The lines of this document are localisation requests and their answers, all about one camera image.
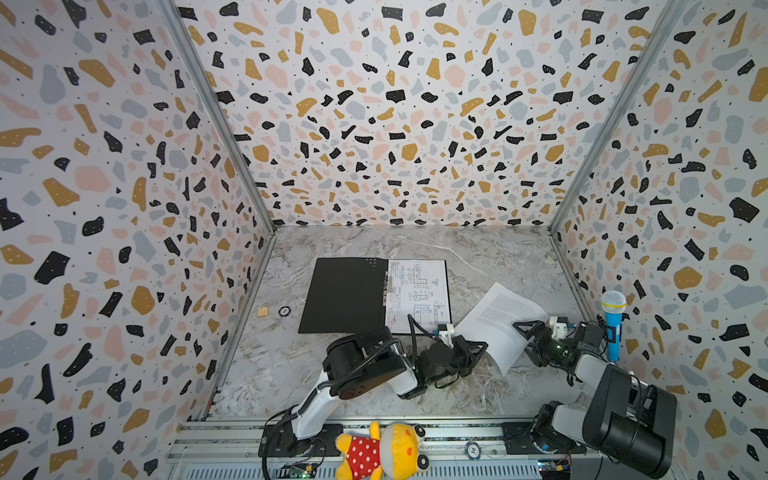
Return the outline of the text printed paper sheet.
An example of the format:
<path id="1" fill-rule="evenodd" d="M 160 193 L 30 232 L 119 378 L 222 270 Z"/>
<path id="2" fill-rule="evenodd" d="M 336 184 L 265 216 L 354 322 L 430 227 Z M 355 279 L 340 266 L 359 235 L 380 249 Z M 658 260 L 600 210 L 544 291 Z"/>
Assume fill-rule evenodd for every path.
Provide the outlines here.
<path id="1" fill-rule="evenodd" d="M 467 341 L 485 342 L 486 352 L 505 375 L 522 355 L 528 341 L 515 322 L 544 321 L 549 315 L 535 302 L 495 283 L 458 323 L 454 333 Z"/>

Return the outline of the orange and black folder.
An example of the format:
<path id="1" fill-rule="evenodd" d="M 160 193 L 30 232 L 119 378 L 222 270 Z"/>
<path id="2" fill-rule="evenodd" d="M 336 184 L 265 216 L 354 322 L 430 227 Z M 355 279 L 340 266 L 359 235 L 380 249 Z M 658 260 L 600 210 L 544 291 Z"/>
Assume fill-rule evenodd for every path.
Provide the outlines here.
<path id="1" fill-rule="evenodd" d="M 384 320 L 389 260 L 319 258 L 298 332 L 354 334 L 387 327 Z"/>

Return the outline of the technical drawing paper sheet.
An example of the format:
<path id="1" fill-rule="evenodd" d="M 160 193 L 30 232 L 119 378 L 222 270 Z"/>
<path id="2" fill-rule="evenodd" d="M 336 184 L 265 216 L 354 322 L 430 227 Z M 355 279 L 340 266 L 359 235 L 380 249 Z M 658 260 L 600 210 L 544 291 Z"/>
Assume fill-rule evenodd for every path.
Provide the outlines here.
<path id="1" fill-rule="evenodd" d="M 385 325 L 393 334 L 407 334 L 408 316 L 429 332 L 452 324 L 444 260 L 388 261 Z"/>

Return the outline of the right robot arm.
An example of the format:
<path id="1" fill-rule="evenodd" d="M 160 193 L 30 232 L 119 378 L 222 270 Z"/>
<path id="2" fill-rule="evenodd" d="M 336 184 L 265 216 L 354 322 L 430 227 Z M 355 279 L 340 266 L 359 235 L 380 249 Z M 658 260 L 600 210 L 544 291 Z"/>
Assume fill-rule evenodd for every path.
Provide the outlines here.
<path id="1" fill-rule="evenodd" d="M 586 405 L 550 401 L 540 408 L 529 430 L 540 451 L 570 453 L 583 446 L 652 479 L 669 471 L 677 400 L 603 358 L 611 343 L 599 324 L 582 322 L 562 339 L 541 320 L 519 321 L 514 329 L 535 365 L 564 371 L 588 397 Z"/>

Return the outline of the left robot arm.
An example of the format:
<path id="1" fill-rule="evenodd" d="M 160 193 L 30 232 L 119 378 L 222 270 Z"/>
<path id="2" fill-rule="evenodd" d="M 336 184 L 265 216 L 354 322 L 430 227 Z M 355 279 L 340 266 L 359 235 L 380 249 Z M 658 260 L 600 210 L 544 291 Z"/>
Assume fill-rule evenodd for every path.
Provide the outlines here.
<path id="1" fill-rule="evenodd" d="M 315 385 L 283 415 L 295 441 L 316 437 L 343 402 L 382 385 L 404 400 L 431 387 L 447 388 L 471 374 L 488 349 L 486 342 L 453 336 L 445 326 L 429 331 L 413 318 L 408 321 L 407 334 L 379 327 L 328 346 Z"/>

